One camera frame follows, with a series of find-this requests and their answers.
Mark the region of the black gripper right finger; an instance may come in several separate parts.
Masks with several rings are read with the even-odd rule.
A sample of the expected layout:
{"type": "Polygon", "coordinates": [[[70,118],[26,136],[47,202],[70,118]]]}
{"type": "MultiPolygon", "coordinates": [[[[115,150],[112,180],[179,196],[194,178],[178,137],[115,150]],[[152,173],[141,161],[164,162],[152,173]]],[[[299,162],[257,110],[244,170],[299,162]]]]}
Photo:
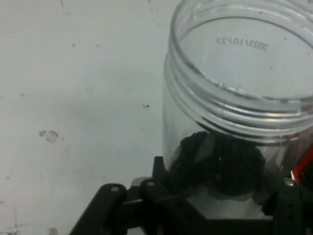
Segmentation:
{"type": "Polygon", "coordinates": [[[271,217],[271,235],[305,235],[313,229],[313,193],[286,178],[262,212],[271,217]]]}

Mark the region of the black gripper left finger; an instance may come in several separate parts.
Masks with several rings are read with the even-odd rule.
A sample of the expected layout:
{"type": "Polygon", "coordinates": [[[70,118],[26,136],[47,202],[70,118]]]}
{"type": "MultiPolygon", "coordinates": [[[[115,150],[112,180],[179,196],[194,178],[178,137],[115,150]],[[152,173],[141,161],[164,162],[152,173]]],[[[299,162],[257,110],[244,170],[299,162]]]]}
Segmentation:
{"type": "Polygon", "coordinates": [[[206,219],[180,195],[167,187],[162,157],[154,158],[152,177],[126,189],[103,185],[78,222],[72,235],[125,235],[142,228],[147,235],[203,235],[206,219]]]}

